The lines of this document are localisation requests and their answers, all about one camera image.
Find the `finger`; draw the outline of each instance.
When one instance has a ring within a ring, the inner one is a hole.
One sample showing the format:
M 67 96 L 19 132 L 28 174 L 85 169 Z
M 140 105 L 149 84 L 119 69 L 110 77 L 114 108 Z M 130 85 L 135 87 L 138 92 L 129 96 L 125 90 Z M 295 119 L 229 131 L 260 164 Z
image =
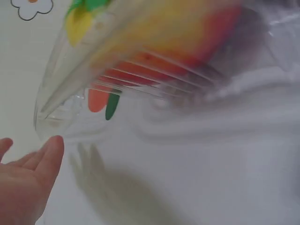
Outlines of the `finger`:
M 50 194 L 56 177 L 60 171 L 63 155 L 64 141 L 62 137 L 55 136 L 50 138 L 46 152 L 35 170 L 37 178 L 44 185 L 48 194 Z
M 10 138 L 0 139 L 0 162 L 4 156 L 4 154 L 10 149 L 13 145 L 13 140 Z
M 49 139 L 42 147 L 39 151 L 37 151 L 37 153 L 35 154 L 35 156 L 31 157 L 27 162 L 25 162 L 22 166 L 22 168 L 24 169 L 28 169 L 28 170 L 35 170 L 36 167 L 38 166 L 39 162 L 41 161 L 41 159 L 43 158 L 48 145 L 50 144 L 50 140 Z
M 34 157 L 36 155 L 36 153 L 37 152 L 29 153 L 17 161 L 7 163 L 7 165 L 22 167 L 28 160 L 30 160 L 32 157 Z

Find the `white flower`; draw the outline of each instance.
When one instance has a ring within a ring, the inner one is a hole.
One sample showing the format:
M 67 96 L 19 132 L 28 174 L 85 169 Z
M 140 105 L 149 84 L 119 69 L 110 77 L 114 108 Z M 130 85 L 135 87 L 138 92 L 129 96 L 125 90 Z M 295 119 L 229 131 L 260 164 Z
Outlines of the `white flower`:
M 53 8 L 52 0 L 11 0 L 11 4 L 19 8 L 19 17 L 23 20 L 32 20 L 38 13 L 47 14 Z

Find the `yellow plastic piece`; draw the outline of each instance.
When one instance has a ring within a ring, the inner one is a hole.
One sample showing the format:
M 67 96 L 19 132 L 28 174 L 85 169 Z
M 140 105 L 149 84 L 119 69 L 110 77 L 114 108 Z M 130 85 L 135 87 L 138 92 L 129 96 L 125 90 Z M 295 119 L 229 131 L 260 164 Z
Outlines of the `yellow plastic piece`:
M 92 25 L 92 14 L 84 6 L 74 8 L 66 17 L 65 29 L 72 46 L 78 44 Z

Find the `clear plastic bag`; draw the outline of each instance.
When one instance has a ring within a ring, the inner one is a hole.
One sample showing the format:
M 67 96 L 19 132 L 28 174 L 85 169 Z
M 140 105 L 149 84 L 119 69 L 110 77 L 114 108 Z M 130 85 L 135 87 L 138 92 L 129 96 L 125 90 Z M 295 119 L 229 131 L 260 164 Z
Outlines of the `clear plastic bag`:
M 112 1 L 77 44 L 61 31 L 37 96 L 36 129 L 63 118 L 55 109 L 82 88 L 184 105 L 226 96 L 236 79 L 246 80 L 245 89 L 293 83 L 299 12 L 297 1 Z M 261 68 L 281 73 L 247 76 Z M 64 108 L 67 124 L 79 110 Z

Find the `hand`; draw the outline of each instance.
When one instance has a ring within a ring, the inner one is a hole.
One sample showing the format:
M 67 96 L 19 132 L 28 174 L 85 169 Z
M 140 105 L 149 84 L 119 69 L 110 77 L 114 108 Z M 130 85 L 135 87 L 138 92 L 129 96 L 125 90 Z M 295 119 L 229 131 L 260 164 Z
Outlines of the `hand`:
M 12 146 L 0 139 L 0 162 Z M 34 225 L 45 210 L 64 154 L 62 137 L 50 138 L 37 152 L 0 164 L 0 224 Z

